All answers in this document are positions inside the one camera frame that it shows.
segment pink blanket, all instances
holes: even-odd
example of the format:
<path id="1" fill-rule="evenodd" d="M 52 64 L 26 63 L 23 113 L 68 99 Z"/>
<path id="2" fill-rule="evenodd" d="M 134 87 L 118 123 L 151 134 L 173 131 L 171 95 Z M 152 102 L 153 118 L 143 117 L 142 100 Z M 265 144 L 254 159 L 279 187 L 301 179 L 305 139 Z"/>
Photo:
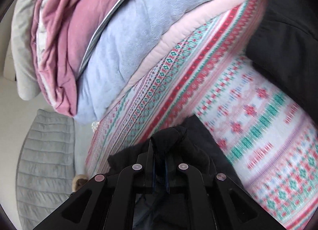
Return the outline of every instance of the pink blanket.
<path id="1" fill-rule="evenodd" d="M 37 1 L 34 11 L 32 42 L 42 1 Z M 42 17 L 47 30 L 46 49 L 39 63 L 34 56 L 34 66 L 41 91 L 58 113 L 76 115 L 76 78 L 82 58 L 93 33 L 117 1 L 48 0 Z M 36 53 L 36 46 L 31 47 Z"/>

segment gray blanket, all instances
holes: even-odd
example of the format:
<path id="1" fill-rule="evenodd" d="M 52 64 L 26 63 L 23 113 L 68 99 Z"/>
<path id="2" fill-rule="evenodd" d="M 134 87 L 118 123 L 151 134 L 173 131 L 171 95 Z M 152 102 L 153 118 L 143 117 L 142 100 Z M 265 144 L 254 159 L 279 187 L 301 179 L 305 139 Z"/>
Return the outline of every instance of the gray blanket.
<path id="1" fill-rule="evenodd" d="M 74 120 L 38 110 L 17 167 L 16 200 L 23 230 L 31 230 L 72 192 Z"/>

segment gray fabric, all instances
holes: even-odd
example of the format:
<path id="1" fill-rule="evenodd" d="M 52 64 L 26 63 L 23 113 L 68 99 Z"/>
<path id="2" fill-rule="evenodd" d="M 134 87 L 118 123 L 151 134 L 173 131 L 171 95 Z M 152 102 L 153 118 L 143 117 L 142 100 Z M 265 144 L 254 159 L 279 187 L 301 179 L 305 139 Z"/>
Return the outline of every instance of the gray fabric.
<path id="1" fill-rule="evenodd" d="M 82 125 L 74 122 L 75 125 L 75 151 L 74 163 L 76 174 L 85 174 L 85 161 L 94 135 L 92 125 Z"/>
<path id="2" fill-rule="evenodd" d="M 31 230 L 72 192 L 74 120 L 38 110 L 17 168 L 16 200 L 23 230 Z"/>
<path id="3" fill-rule="evenodd" d="M 127 0 L 101 34 L 77 81 L 77 114 L 82 124 L 99 121 L 158 44 L 183 14 L 210 0 Z"/>
<path id="4" fill-rule="evenodd" d="M 31 51 L 31 26 L 36 0 L 17 0 L 12 18 L 11 47 L 19 96 L 31 100 L 40 93 Z"/>

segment lavender fleece blanket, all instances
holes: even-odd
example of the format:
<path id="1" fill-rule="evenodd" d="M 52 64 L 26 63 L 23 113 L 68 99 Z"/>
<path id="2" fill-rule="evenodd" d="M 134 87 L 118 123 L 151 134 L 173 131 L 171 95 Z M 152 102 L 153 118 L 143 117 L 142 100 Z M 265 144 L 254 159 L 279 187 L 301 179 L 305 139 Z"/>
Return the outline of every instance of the lavender fleece blanket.
<path id="1" fill-rule="evenodd" d="M 99 121 L 141 61 L 168 28 L 186 12 L 210 0 L 127 0 L 101 34 L 77 81 L 74 119 Z"/>

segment white wall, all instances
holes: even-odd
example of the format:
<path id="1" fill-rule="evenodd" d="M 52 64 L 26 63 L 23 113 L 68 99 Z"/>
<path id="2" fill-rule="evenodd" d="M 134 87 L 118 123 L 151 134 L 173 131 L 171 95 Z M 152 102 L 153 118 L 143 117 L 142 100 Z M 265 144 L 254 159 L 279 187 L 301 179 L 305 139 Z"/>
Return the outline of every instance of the white wall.
<path id="1" fill-rule="evenodd" d="M 32 101 L 19 98 L 16 83 L 0 76 L 0 203 L 17 230 L 16 167 L 20 150 L 38 109 L 52 111 L 42 95 Z"/>
<path id="2" fill-rule="evenodd" d="M 16 1 L 8 9 L 0 23 L 0 76 L 3 74 L 4 60 L 7 54 L 7 48 L 11 35 L 11 20 L 13 16 Z"/>

